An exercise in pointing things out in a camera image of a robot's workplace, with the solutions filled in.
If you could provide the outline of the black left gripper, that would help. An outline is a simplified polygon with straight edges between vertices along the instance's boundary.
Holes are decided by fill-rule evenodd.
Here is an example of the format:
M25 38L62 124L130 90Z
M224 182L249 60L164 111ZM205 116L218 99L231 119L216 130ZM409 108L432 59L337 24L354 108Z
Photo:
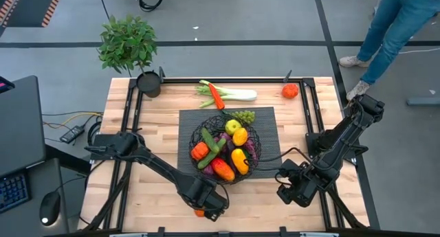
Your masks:
M211 221L217 221L229 206L229 199L217 193L217 183L209 179L190 177L181 180L178 194L191 208L205 210L205 217Z

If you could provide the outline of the red yellow mango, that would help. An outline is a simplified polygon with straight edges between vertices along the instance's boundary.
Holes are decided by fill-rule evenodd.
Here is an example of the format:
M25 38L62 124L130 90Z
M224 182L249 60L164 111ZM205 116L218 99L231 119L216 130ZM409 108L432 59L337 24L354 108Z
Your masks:
M214 172L225 181L234 181L235 173L231 167L222 159L214 158L210 165Z

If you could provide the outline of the yellow bell pepper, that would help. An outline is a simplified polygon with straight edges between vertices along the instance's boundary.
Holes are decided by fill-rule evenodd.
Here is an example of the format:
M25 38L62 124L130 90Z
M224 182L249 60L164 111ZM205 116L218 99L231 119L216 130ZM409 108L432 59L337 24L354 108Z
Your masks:
M249 166L245 162L247 157L240 148L236 148L232 151L231 158L235 168L238 170L240 174L245 175L248 173Z

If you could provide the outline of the orange pumpkin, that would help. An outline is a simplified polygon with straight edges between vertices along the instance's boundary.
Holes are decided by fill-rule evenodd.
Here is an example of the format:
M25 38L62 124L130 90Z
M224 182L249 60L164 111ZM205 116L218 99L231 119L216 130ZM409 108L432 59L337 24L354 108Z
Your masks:
M199 142L190 152L191 157L199 161L207 156L207 154L210 152L210 149L207 144L204 142Z

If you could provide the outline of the yellow lemon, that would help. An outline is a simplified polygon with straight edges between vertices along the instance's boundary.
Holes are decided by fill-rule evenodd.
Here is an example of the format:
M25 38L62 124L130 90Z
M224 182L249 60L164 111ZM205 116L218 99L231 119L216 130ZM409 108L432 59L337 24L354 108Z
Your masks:
M248 140L248 132L245 128L239 128L234 132L232 141L235 146L242 146Z

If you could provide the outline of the yellow-green apple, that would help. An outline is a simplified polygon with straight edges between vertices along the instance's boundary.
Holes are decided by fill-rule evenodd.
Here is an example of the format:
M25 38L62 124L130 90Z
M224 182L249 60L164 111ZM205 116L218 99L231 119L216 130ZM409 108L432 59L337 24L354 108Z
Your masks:
M232 119L232 120L228 120L228 121L226 122L226 124L225 124L225 132L226 132L228 135L233 136L234 133L235 133L238 129L240 129L241 127L242 127L241 123L238 122L237 120L234 120L234 119Z

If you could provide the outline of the green grape bunch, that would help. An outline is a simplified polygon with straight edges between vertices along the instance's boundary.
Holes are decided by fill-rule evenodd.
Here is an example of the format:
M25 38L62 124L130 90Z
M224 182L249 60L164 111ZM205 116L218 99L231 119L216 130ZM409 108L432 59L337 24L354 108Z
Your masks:
M238 120L240 123L244 124L252 124L255 121L256 113L254 111L234 111L231 113L231 116Z

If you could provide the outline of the red tomato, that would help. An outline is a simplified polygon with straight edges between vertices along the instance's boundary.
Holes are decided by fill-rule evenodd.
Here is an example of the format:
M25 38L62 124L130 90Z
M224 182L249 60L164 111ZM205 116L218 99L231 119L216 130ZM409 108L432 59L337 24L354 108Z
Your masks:
M284 98L293 99L299 94L299 88L296 84L286 84L281 91Z

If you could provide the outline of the orange carrot with leaves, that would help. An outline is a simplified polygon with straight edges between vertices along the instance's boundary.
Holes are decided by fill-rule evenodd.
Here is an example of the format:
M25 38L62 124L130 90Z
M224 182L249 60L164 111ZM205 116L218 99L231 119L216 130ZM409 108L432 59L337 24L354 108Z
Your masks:
M225 105L220 93L217 91L217 88L211 83L208 84L208 87L209 87L210 92L212 94L212 98L214 100L216 108L220 111L224 110L226 105Z

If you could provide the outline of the grey woven placemat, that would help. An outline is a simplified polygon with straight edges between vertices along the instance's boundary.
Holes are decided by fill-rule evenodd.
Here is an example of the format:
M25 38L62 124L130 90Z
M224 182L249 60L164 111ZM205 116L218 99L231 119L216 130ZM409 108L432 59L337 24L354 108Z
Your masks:
M256 113L255 121L247 127L250 138L256 142L259 163L251 174L244 179L267 179L275 175L282 164L281 149L278 139L276 118L272 107L252 108ZM221 134L224 125L231 117L215 109L181 110L179 112L179 137L177 169L191 174L201 174L197 162L190 151L201 142L201 129L207 128L213 137Z

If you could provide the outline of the black computer mouse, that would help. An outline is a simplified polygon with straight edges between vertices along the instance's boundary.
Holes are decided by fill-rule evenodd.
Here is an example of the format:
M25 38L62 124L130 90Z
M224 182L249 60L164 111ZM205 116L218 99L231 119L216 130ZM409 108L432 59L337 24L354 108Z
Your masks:
M47 193L40 204L39 219L44 226L53 225L60 213L61 196L58 191Z

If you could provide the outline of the green potted plant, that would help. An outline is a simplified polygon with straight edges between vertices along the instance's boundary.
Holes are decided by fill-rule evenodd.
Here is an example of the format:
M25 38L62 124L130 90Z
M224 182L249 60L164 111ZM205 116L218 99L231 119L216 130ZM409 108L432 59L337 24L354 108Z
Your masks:
M102 68L111 68L121 74L136 69L140 74L135 80L138 90L150 98L161 93L161 76L148 70L157 54L156 33L141 17L127 15L117 19L113 15L102 25L102 44L97 49Z

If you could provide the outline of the black keyboard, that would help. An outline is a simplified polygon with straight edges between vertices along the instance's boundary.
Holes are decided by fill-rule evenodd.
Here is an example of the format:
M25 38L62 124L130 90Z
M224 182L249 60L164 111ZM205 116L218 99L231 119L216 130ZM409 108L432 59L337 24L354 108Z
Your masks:
M0 178L0 214L32 199L26 171Z

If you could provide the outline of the black device red screen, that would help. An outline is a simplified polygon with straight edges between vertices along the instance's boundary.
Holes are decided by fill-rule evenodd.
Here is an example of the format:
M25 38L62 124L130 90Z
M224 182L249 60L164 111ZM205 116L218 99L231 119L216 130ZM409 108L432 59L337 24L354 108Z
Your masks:
M14 83L6 80L2 76L0 76L0 93L4 93L6 91L12 90L15 88Z

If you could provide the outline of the black metal table frame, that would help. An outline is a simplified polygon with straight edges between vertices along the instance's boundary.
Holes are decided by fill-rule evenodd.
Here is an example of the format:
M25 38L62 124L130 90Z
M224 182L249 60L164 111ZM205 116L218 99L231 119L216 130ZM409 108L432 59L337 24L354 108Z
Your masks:
M300 98L286 100L281 95L280 77L211 78L215 85L232 89L253 89L253 106L274 108L280 149L286 158L301 162L307 151L305 133L317 127L313 111L306 113ZM147 146L164 161L177 164L179 112L196 109L204 97L198 95L196 78L166 78L156 98L142 98L141 107L128 100L130 78L113 78L104 109L101 132L113 134L123 122L139 122ZM295 236L299 232L323 232L338 226L338 215L328 202L329 218L324 219L320 198L309 207L283 203L276 194L274 179L250 179L229 185L225 193L230 208L217 221L199 218L177 195L174 186L151 169L133 165L126 196L126 206L115 205L109 217L110 227L122 222L124 232L169 236Z

